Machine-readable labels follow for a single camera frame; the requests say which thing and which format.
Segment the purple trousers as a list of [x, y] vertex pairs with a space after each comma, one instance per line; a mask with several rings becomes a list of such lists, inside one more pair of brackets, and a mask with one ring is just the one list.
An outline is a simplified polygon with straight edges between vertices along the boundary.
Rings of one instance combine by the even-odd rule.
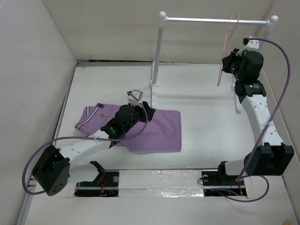
[[[96, 104], [84, 108], [75, 128], [87, 136], [95, 134], [119, 110], [119, 105]], [[175, 110], [156, 110], [146, 128], [137, 137], [122, 141], [130, 152], [181, 151], [181, 113]]]

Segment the pink wire hanger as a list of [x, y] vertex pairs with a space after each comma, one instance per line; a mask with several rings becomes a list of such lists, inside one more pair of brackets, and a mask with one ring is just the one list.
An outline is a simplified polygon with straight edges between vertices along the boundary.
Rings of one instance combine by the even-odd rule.
[[[223, 46], [223, 52], [222, 52], [222, 57], [224, 58], [227, 55], [228, 52], [228, 48], [230, 46], [230, 41], [232, 39], [233, 33], [235, 32], [236, 28], [237, 28], [238, 24], [236, 23], [234, 28], [232, 28], [232, 25], [229, 24], [227, 25], [227, 30], [226, 30], [226, 34], [225, 34], [225, 40], [224, 40], [224, 46]], [[223, 63], [221, 61], [220, 67], [219, 67], [219, 74], [218, 74], [218, 80], [217, 80], [217, 86], [220, 86], [221, 83], [221, 79], [222, 79], [222, 68], [223, 68]]]

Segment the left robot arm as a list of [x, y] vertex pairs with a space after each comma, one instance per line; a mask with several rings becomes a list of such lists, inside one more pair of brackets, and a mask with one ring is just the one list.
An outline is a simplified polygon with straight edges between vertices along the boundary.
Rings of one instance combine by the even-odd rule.
[[100, 150], [107, 150], [128, 140], [126, 133], [138, 122], [150, 122], [155, 111], [145, 101], [122, 105], [115, 117], [94, 135], [77, 136], [78, 142], [72, 146], [57, 149], [51, 142], [44, 144], [40, 147], [43, 153], [31, 172], [32, 176], [48, 196], [58, 194], [71, 180], [70, 172], [74, 165]]

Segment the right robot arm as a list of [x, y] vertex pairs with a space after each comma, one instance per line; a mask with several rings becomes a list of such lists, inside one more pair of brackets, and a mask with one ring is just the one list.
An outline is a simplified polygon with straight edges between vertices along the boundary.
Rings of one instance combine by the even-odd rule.
[[255, 140], [254, 150], [244, 159], [220, 163], [217, 180], [223, 185], [238, 176], [281, 176], [294, 156], [293, 147], [276, 132], [266, 90], [258, 80], [263, 61], [259, 52], [237, 48], [222, 59], [222, 70], [235, 79], [233, 91], [248, 116]]

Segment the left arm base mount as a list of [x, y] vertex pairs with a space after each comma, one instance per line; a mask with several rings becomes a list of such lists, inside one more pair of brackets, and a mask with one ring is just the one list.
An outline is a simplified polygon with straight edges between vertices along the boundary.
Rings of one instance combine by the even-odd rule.
[[93, 181], [82, 181], [76, 184], [76, 197], [118, 197], [119, 170], [105, 170], [97, 161], [90, 161], [97, 169], [97, 176]]

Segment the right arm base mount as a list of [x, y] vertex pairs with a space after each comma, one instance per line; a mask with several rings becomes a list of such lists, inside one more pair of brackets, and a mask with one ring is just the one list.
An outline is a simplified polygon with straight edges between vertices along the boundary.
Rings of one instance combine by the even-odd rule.
[[217, 170], [204, 170], [198, 180], [203, 187], [205, 197], [209, 196], [247, 196], [243, 180], [236, 181], [238, 175], [228, 175], [225, 161], [221, 162]]

